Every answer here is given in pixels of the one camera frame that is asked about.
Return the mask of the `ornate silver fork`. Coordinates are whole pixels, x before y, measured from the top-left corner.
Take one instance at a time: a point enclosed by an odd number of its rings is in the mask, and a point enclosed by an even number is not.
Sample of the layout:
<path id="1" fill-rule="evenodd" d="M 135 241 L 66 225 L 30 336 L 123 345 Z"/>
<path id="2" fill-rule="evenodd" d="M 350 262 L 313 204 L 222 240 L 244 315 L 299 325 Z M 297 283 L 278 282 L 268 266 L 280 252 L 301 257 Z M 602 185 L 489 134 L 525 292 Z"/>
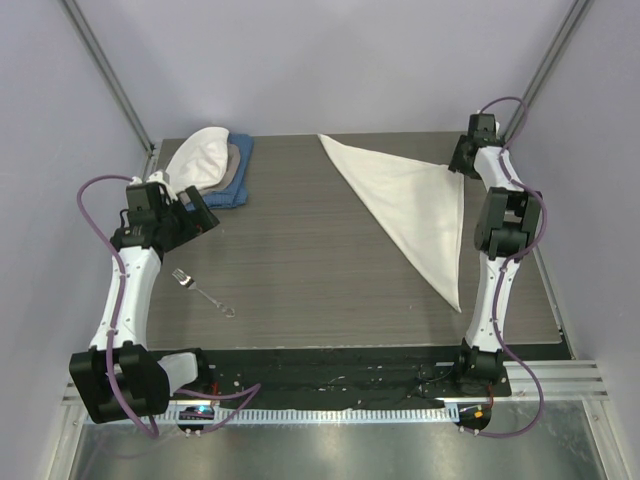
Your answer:
<path id="1" fill-rule="evenodd" d="M 172 277 L 184 288 L 190 291 L 195 291 L 203 296 L 207 301 L 212 303 L 222 314 L 224 314 L 227 318 L 234 318 L 236 316 L 235 310 L 232 307 L 225 305 L 219 300 L 215 299 L 210 294 L 206 293 L 202 290 L 198 285 L 195 279 L 188 275 L 180 268 L 176 268 L 172 272 Z"/>

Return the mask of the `white cloth napkin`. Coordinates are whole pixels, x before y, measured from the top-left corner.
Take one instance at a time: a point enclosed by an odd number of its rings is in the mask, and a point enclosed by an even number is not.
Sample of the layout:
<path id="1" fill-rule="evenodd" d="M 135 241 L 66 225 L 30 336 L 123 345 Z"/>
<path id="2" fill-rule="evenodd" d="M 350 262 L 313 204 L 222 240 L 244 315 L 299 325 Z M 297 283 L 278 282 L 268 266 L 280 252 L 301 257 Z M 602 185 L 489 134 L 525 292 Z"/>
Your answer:
<path id="1" fill-rule="evenodd" d="M 463 177 L 442 164 L 345 145 L 324 134 L 318 139 L 408 262 L 459 312 Z"/>

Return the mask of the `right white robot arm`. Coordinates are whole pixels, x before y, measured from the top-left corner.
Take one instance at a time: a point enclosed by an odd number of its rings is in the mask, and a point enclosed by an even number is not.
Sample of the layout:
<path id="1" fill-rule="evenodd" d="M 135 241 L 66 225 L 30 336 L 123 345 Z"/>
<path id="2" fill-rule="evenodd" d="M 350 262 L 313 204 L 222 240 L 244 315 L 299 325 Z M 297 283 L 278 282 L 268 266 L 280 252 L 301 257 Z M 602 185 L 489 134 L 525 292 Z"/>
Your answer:
<path id="1" fill-rule="evenodd" d="M 504 323 L 515 276 L 544 216 L 541 195 L 521 181 L 499 137 L 495 116 L 485 111 L 470 116 L 449 170 L 482 181 L 486 189 L 473 235 L 480 260 L 479 287 L 451 380 L 465 395 L 508 396 Z"/>

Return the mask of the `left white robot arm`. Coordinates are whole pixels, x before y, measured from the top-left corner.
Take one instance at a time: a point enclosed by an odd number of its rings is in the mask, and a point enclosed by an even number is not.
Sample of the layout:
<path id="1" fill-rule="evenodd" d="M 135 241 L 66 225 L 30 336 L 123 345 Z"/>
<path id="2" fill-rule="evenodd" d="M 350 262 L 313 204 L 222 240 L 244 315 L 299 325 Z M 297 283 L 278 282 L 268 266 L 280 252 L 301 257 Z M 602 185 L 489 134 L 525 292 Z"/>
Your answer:
<path id="1" fill-rule="evenodd" d="M 98 235 L 112 258 L 111 283 L 99 327 L 69 373 L 96 424 L 141 422 L 164 413 L 180 389 L 190 398 L 211 393 L 214 376 L 199 348 L 161 357 L 147 348 L 151 294 L 166 253 L 215 228 L 219 221 L 193 186 L 187 203 L 162 180 L 129 179 L 127 206 L 111 236 Z"/>

